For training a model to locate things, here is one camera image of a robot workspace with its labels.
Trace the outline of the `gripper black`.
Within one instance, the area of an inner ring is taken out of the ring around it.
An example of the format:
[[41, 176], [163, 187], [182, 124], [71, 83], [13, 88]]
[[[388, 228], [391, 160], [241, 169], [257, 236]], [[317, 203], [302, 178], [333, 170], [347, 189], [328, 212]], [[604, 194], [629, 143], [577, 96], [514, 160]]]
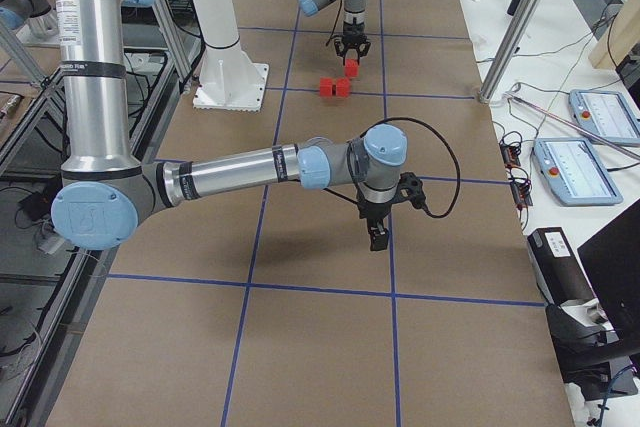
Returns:
[[371, 42], [365, 33], [365, 24], [356, 21], [344, 22], [342, 34], [334, 39], [334, 49], [342, 65], [345, 65], [349, 51], [353, 50], [357, 58], [362, 58], [368, 55], [370, 47]]
[[359, 218], [367, 220], [370, 250], [373, 252], [388, 249], [389, 230], [384, 224], [384, 219], [390, 214], [392, 206], [395, 203], [396, 195], [393, 195], [388, 201], [382, 203], [371, 202], [362, 194], [357, 195]]

